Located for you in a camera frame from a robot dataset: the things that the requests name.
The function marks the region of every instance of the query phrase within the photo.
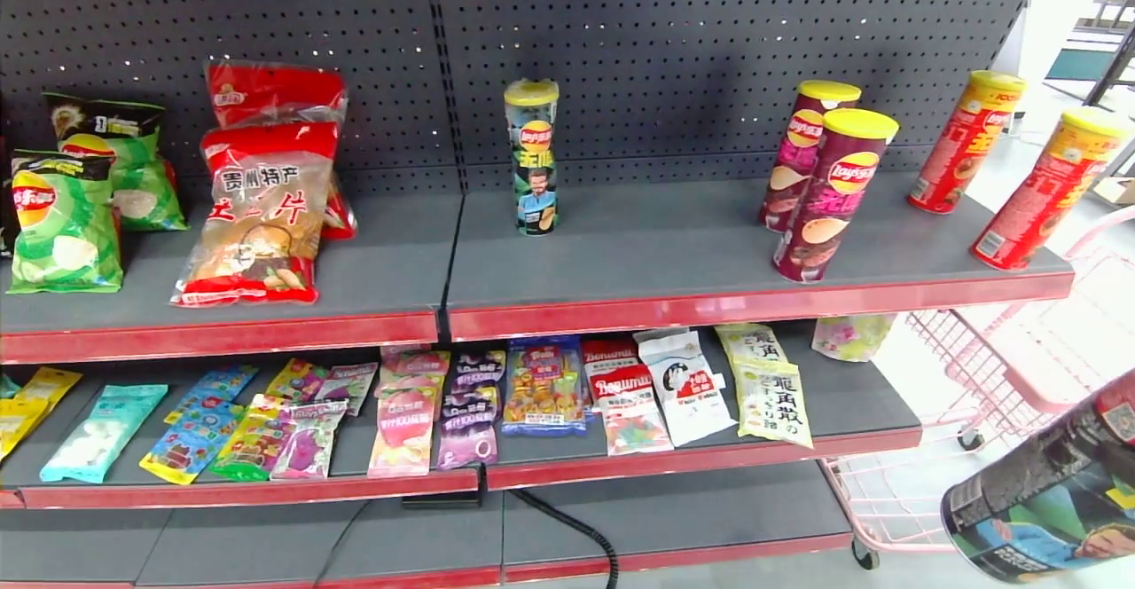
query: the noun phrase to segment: cart wheel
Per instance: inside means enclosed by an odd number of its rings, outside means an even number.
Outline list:
[[[851,555],[863,569],[867,571],[878,569],[878,552],[868,549],[858,538],[851,540]]]

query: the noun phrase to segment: red snack bag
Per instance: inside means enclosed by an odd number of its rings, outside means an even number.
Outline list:
[[[205,65],[205,81],[217,124],[222,128],[297,120],[334,120],[342,125],[346,119],[347,87],[336,71],[225,59]],[[328,238],[350,238],[359,230],[336,174],[331,174],[323,225]]]
[[[213,129],[201,143],[213,208],[170,303],[314,303],[336,124]]]

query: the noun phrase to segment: floor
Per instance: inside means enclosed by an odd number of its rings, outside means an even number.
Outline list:
[[[1049,136],[1062,109],[1074,108],[1078,101],[1056,91],[1048,91],[1051,103],[1033,111],[1019,125],[1016,135],[1003,137],[997,144],[992,157],[969,188],[970,196],[990,209],[998,209],[1009,193],[1025,178],[1036,160],[1040,149]],[[1050,245],[1062,252],[1079,234],[1088,229],[1095,218],[1111,212],[1102,202],[1085,197],[1069,213],[1054,234]],[[1135,226],[1108,230],[1104,245],[1119,250],[1128,258],[1135,258]],[[896,389],[915,412],[931,412],[941,401],[952,399],[956,386],[942,373],[940,362],[923,346],[911,330],[892,331],[886,345],[875,360]],[[952,440],[925,448],[920,454],[927,462],[909,468],[908,476],[899,476],[891,483],[907,495],[940,497],[949,486],[978,469],[985,458],[995,457],[998,446],[982,452],[981,456],[960,455]],[[885,458],[918,457],[900,453]],[[872,483],[866,482],[871,493]],[[923,523],[896,525],[908,532],[931,529],[935,525]],[[755,586],[787,588],[819,588],[830,586],[839,577],[840,587],[846,589],[993,589],[1002,584],[990,580],[974,570],[960,555],[952,552],[935,554],[913,554],[884,552],[881,565],[874,571],[861,570],[847,549],[818,552],[798,556],[754,558],[701,566],[673,567],[638,573],[625,573],[620,578],[621,589],[742,589]],[[1099,565],[1059,579],[1048,579],[1033,586],[1037,589],[1105,589],[1130,584],[1135,577],[1135,556],[1110,564]],[[531,589],[602,589],[605,578],[587,577],[546,582],[532,582]]]

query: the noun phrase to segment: light blue candy package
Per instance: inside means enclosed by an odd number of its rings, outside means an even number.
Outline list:
[[[101,483],[110,465],[134,432],[153,412],[169,390],[165,384],[114,386],[99,395],[94,410],[74,428],[40,470],[40,480],[56,482],[65,478]]]

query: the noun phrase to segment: black cable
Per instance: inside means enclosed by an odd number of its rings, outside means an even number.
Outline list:
[[[595,540],[599,547],[603,548],[603,553],[607,555],[607,562],[611,564],[611,570],[607,571],[607,589],[615,589],[615,586],[619,584],[619,553],[615,552],[615,548],[613,548],[609,540],[596,531],[596,529],[591,525],[569,516],[552,505],[548,505],[544,500],[540,500],[536,496],[532,496],[527,490],[511,489],[510,491],[512,491],[513,496],[523,500],[526,505],[556,519],[568,527],[575,529],[575,531],[582,533],[583,536],[587,536],[591,540]]]

